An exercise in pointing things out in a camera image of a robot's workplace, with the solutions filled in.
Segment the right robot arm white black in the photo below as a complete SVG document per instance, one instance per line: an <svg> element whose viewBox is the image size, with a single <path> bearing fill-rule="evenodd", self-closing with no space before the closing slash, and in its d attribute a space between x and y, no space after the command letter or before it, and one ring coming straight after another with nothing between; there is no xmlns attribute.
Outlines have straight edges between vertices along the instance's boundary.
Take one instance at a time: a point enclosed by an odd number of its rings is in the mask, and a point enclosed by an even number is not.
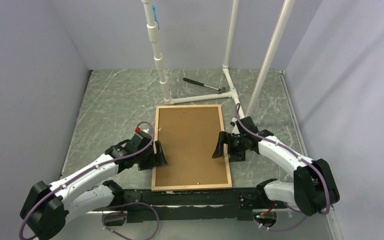
<svg viewBox="0 0 384 240"><path fill-rule="evenodd" d="M268 130L259 130L250 116L235 122L238 133L220 131L212 158L228 154L233 161L245 160L246 151L253 151L269 158L289 175L292 182L275 178L256 186L256 203L267 208L272 203L282 202L296 206L306 216L327 211L340 200L333 173L328 162L314 160L282 143Z"/></svg>

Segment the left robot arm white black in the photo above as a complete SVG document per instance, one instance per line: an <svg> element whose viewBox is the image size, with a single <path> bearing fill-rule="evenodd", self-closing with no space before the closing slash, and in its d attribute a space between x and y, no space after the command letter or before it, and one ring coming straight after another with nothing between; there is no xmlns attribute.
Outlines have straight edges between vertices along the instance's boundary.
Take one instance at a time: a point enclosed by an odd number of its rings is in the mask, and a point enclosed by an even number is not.
<svg viewBox="0 0 384 240"><path fill-rule="evenodd" d="M34 238L49 240L68 222L89 211L140 204L140 200L125 196L125 190L111 177L133 165L143 171L167 163L161 142L137 128L131 139L110 146L77 172L50 184L35 183L20 211L23 222L18 236L24 240L24 228L29 227Z"/></svg>

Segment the white PVC pipe stand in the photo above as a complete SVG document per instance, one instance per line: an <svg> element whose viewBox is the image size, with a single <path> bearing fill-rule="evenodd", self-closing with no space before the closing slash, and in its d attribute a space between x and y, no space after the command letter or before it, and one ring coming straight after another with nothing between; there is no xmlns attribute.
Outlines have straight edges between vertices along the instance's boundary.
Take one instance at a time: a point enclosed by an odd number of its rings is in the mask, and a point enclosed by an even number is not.
<svg viewBox="0 0 384 240"><path fill-rule="evenodd" d="M148 33L149 41L152 45L154 64L158 73L158 80L163 93L164 104L175 105L175 104L181 104L181 103L191 103L191 102L215 100L215 99L222 99L222 98L231 98L235 104L239 104L240 103L239 94L237 89L235 88L235 85L233 83L233 80L230 74L229 61L230 61L230 56L232 51L233 38L235 33L235 27L236 27L240 2L238 0L234 0L232 2L232 10L231 10L230 23L229 23L228 36L227 36L227 45L226 45L226 51L225 51L223 65L222 65L222 72L226 78L229 91L222 94L217 93L217 94L198 95L198 96L182 97L182 98L172 98L171 96L169 81L168 81L168 78L166 77L164 58L163 58L163 54L161 52L161 48L159 44L159 30L153 16L152 1L143 0L142 3L144 7L144 12L145 12L147 33ZM282 4L278 19L276 21L276 25L273 30L273 34L271 36L266 54L264 56L263 64L260 68L260 72L259 72L256 84L254 86L254 90L252 92L249 105L247 107L247 111L244 112L242 108L238 110L238 114L241 118L251 115L251 113L255 108L257 98L261 92L262 86L264 84L267 73L274 59L275 53L278 49L280 40L283 36L284 30L286 28L286 25L288 23L288 20L290 18L294 5L295 5L294 0L285 0Z"/></svg>

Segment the blue clip on pipe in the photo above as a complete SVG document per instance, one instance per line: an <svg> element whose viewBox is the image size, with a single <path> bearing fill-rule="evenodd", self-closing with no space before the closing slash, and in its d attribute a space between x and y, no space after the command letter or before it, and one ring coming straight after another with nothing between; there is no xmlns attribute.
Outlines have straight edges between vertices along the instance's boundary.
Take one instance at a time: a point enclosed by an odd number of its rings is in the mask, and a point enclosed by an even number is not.
<svg viewBox="0 0 384 240"><path fill-rule="evenodd" d="M159 24L159 21L158 21L158 18L157 18L157 13L156 13L155 5L152 5L152 12L153 12L154 21L155 21L155 23L157 25L157 29L159 30L160 29L160 24Z"/></svg>

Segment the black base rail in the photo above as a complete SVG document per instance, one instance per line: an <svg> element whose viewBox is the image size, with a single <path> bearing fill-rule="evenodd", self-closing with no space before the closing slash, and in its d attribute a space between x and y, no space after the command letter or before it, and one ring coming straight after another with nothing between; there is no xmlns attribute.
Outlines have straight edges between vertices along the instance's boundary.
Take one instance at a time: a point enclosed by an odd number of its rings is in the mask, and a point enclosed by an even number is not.
<svg viewBox="0 0 384 240"><path fill-rule="evenodd" d="M155 220L212 220L236 219L250 221L261 212L269 216L285 209L279 201L263 196L262 190L252 188L207 189L184 191L151 191L149 189L123 189L113 180L93 187L73 200L61 198L72 221L91 211L124 213L128 223Z"/></svg>

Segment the black handled hammer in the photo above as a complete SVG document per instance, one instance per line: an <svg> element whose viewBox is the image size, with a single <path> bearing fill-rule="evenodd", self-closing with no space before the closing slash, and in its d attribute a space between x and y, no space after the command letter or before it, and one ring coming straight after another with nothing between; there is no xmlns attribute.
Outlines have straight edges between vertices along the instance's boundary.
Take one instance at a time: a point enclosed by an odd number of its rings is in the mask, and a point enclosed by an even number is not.
<svg viewBox="0 0 384 240"><path fill-rule="evenodd" d="M190 78L184 77L183 81L185 81L187 83L190 83L190 84L197 85L197 86L202 86L202 87L210 88L212 90L217 91L218 94L223 94L223 93L226 92L226 88L225 87L221 87L221 88L213 87L213 86L207 85L205 83L202 83L202 82L199 82L199 81L196 81L196 80L192 80Z"/></svg>

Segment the aluminium extrusion rail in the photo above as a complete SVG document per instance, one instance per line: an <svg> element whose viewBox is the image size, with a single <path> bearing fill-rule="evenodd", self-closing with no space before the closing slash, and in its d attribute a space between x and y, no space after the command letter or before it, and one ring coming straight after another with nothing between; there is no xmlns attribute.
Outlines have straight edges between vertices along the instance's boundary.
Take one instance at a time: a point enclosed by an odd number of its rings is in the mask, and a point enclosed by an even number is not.
<svg viewBox="0 0 384 240"><path fill-rule="evenodd" d="M286 209L312 216L327 208L322 189L295 190L293 202L270 200L264 186L197 191L154 192L151 190L122 189L113 181L83 192L73 201L59 193L52 193L42 182L35 184L23 205L20 216L35 236L49 240L56 236L69 221L87 212L110 209L126 211L130 223L149 221L147 209L158 218L169 220L236 219L257 220L267 227L275 223L271 215L258 213L262 209Z"/></svg>

